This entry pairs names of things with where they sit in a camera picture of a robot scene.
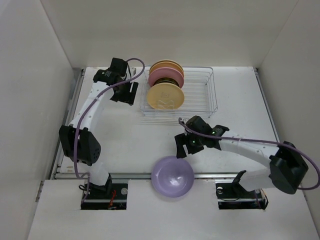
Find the beige plastic plate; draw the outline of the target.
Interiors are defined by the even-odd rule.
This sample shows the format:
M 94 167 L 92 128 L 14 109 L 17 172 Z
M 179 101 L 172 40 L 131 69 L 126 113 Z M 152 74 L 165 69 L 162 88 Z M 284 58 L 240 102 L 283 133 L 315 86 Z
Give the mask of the beige plastic plate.
M 173 83 L 158 83 L 148 90 L 146 100 L 153 109 L 174 110 L 183 105 L 185 95 L 182 89 Z

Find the purple plastic plate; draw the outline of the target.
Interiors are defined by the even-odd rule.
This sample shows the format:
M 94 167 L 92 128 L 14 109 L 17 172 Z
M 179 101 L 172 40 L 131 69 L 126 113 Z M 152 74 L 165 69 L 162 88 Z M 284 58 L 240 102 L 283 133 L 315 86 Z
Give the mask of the purple plastic plate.
M 188 161 L 175 156 L 159 159 L 151 172 L 151 183 L 159 194 L 169 198 L 179 198 L 193 187 L 195 173 Z

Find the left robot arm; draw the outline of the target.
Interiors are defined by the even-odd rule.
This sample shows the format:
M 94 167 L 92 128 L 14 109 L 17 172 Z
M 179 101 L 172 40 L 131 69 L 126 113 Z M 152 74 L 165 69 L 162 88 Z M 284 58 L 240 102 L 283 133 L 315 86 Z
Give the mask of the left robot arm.
M 93 131 L 109 101 L 134 104 L 139 86 L 136 79 L 143 73 L 130 67 L 127 60 L 114 57 L 107 69 L 99 69 L 93 76 L 88 97 L 78 114 L 59 129 L 63 154 L 73 162 L 76 177 L 88 177 L 90 188 L 103 199 L 111 195 L 112 186 L 108 183 L 107 167 L 99 160 L 101 145 Z

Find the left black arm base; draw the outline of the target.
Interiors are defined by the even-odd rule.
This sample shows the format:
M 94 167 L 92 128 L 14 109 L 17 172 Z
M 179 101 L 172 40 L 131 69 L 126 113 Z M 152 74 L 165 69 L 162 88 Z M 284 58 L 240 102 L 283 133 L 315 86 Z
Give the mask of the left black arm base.
M 108 179 L 104 186 L 97 186 L 91 182 L 80 184 L 82 190 L 81 210 L 126 210 L 128 183 L 113 183 Z

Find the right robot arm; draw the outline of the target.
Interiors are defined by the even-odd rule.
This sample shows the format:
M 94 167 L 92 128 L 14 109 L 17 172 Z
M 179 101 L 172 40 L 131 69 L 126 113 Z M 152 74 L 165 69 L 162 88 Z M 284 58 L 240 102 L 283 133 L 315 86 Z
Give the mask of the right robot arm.
M 277 188 L 293 195 L 309 169 L 302 153 L 290 142 L 247 139 L 225 126 L 211 127 L 197 115 L 187 122 L 179 118 L 178 122 L 185 132 L 175 136 L 177 158 L 196 154 L 204 148 L 213 148 L 238 154 L 263 165 L 263 169 L 242 170 L 236 175 L 231 190 L 237 197 L 263 188 Z

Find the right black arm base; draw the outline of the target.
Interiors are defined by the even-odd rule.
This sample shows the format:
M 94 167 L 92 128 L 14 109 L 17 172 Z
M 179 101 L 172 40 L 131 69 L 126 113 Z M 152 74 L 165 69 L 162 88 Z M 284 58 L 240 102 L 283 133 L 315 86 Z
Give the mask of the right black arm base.
M 269 204 L 262 189 L 246 191 L 239 184 L 231 182 L 218 182 L 215 186 L 220 210 L 265 210 Z

